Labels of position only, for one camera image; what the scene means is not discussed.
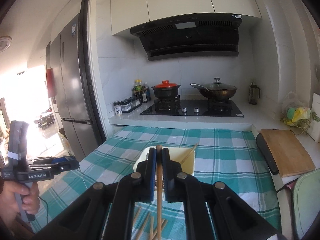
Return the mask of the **teal white plaid tablecloth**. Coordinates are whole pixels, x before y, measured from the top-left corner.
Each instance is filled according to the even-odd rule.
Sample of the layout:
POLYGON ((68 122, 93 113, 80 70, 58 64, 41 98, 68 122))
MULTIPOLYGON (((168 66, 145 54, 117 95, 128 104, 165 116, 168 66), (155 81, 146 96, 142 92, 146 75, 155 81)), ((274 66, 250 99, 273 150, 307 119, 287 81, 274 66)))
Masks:
POLYGON ((126 126, 89 154, 75 171, 55 178, 32 222, 40 231, 93 183, 111 184, 133 172, 142 151, 156 145, 195 148, 194 176, 224 182, 276 229, 278 198, 268 166, 250 131, 126 126))

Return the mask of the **red fire extinguisher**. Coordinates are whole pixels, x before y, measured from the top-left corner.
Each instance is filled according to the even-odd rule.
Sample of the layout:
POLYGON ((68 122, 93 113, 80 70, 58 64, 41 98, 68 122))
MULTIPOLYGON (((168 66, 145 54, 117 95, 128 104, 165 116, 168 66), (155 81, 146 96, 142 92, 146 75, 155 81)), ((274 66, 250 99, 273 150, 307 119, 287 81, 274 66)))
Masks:
POLYGON ((57 94, 57 91, 55 87, 53 68, 46 69, 46 83, 47 83, 48 98, 55 97, 57 94))

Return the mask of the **black mat under board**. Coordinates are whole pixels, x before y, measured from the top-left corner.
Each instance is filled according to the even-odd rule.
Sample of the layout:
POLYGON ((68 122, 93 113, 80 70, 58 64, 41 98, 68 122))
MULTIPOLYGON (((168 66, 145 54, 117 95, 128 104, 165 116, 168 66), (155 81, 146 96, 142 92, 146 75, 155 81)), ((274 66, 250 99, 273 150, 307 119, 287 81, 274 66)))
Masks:
POLYGON ((257 144, 257 147, 259 148, 260 152, 262 153, 267 165, 268 165, 268 168, 270 170, 270 172, 273 174, 273 175, 277 175, 279 174, 279 170, 278 170, 278 167, 276 165, 276 162, 274 161, 274 158, 273 158, 273 155, 263 137, 263 135, 261 133, 259 133, 256 137, 256 144, 257 144))

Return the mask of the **white spice jar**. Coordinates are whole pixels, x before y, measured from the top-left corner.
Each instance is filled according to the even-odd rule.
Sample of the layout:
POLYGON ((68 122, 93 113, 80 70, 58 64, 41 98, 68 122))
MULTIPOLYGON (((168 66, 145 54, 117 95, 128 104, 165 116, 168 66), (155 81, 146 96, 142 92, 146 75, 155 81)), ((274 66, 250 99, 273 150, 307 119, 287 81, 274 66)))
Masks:
POLYGON ((114 112, 116 116, 121 116, 122 115, 122 109, 121 109, 121 103, 120 101, 116 101, 113 103, 114 107, 114 112))

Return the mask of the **spice jar rack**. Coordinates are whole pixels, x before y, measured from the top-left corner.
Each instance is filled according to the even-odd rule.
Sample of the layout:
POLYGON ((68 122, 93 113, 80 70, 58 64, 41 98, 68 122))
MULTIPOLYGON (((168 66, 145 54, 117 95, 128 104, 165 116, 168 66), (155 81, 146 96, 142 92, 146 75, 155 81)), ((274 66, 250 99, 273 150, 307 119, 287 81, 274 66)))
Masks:
POLYGON ((121 111, 123 113, 130 113, 133 110, 140 107, 141 105, 142 105, 142 102, 139 96, 132 96, 120 102, 121 111))

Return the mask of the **wooden cutting board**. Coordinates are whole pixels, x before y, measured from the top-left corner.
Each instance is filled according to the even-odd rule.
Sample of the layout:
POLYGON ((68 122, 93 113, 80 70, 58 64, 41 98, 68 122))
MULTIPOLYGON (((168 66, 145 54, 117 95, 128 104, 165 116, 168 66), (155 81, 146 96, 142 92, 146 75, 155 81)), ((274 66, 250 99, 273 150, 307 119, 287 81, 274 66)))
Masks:
POLYGON ((261 135, 281 178, 315 170, 310 155, 291 130, 261 129, 261 135))

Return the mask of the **light green tray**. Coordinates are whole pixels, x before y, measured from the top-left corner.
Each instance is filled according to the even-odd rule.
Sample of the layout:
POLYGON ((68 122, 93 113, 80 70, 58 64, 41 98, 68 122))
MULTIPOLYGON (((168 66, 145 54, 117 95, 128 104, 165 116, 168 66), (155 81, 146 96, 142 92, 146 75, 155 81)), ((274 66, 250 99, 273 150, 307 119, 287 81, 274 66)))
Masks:
POLYGON ((319 214, 319 169, 297 179, 293 189, 293 209, 296 234, 302 239, 319 214))

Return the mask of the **black gas stove top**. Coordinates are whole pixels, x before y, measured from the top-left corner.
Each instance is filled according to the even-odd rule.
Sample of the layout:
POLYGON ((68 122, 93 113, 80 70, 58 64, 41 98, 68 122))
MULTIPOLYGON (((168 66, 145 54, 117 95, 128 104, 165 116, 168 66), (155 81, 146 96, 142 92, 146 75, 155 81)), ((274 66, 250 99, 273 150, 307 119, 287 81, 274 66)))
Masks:
POLYGON ((232 100, 216 102, 212 100, 155 100, 141 115, 161 116, 213 116, 244 118, 245 116, 232 100))

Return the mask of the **sauce bottles group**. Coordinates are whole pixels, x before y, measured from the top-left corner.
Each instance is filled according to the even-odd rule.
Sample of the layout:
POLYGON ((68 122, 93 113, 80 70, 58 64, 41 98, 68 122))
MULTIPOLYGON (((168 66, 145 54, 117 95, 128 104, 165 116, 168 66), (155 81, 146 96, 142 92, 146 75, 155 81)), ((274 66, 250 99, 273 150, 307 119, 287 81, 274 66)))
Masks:
POLYGON ((135 79, 133 93, 139 97, 141 103, 147 103, 149 101, 148 89, 142 85, 140 79, 135 79))

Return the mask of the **grey double-door refrigerator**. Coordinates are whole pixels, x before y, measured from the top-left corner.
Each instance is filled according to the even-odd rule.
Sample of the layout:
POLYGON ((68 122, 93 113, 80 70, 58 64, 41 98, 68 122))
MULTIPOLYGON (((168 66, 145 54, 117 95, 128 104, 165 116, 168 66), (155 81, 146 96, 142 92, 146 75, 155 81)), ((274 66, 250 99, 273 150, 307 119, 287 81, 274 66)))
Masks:
POLYGON ((49 52, 58 113, 78 161, 103 142, 89 93, 82 38, 77 14, 50 43, 49 52))

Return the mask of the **wok with glass lid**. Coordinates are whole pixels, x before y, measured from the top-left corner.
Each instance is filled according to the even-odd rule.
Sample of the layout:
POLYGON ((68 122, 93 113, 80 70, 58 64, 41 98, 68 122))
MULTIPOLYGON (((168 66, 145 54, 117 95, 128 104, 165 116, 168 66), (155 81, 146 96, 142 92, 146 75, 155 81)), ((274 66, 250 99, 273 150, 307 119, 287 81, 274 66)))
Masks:
POLYGON ((190 83, 191 87, 196 88, 199 93, 205 98, 214 101, 224 101, 232 98, 237 91, 237 87, 222 83, 219 77, 214 78, 214 82, 200 85, 197 83, 190 83))

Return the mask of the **dark glass french press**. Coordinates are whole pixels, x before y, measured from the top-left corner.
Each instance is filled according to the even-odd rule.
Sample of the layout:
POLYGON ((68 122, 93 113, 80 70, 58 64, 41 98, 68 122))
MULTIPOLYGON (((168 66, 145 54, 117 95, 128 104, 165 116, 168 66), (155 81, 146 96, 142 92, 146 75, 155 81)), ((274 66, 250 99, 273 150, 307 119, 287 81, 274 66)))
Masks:
POLYGON ((248 103, 251 105, 257 105, 259 99, 260 99, 260 88, 254 83, 251 83, 249 86, 248 103))

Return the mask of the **plastic bag with produce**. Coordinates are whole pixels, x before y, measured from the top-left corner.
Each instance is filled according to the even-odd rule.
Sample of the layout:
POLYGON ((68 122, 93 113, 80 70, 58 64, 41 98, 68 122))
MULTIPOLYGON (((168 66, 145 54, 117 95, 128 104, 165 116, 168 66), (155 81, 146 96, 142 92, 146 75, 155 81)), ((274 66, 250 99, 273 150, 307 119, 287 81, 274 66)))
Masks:
POLYGON ((285 97, 281 112, 283 123, 292 128, 299 128, 302 133, 308 133, 313 139, 319 136, 319 95, 314 94, 312 107, 299 100, 294 92, 289 92, 285 97))

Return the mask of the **black clay pot red lid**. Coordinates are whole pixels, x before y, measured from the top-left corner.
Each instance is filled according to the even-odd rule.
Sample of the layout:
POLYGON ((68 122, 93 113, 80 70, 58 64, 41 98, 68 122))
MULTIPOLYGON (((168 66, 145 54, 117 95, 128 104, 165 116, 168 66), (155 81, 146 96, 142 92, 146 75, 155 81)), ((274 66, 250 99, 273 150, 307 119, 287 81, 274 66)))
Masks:
POLYGON ((181 85, 171 83, 168 80, 163 80, 162 83, 153 87, 154 95, 158 99, 172 99, 178 96, 178 89, 181 85))

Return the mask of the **black range hood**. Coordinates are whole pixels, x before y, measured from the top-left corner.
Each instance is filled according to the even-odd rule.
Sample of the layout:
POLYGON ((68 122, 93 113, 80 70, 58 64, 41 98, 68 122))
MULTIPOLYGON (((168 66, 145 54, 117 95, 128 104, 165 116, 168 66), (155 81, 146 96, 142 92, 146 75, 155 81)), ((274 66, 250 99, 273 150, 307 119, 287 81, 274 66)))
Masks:
POLYGON ((132 27, 149 61, 189 56, 238 56, 242 16, 195 13, 166 17, 132 27))

